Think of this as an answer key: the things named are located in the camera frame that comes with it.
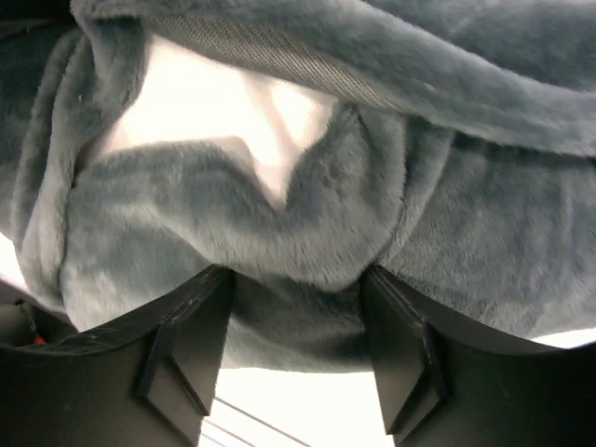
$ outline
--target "gray plush fabric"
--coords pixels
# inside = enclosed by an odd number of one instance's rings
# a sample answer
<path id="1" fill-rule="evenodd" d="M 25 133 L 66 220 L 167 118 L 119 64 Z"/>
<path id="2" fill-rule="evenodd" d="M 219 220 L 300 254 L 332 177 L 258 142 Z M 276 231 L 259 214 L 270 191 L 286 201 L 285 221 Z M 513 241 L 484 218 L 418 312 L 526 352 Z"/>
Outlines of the gray plush fabric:
<path id="1" fill-rule="evenodd" d="M 244 275 L 226 367 L 369 368 L 355 283 L 374 263 L 519 336 L 595 325 L 596 1 L 74 0 L 72 11 L 72 31 L 0 45 L 0 229 L 40 302 L 79 329 L 209 264 Z M 108 156 L 75 177 L 81 148 L 139 92 L 140 18 L 155 14 L 285 31 L 392 91 L 402 112 L 338 106 L 284 210 L 211 142 Z"/>

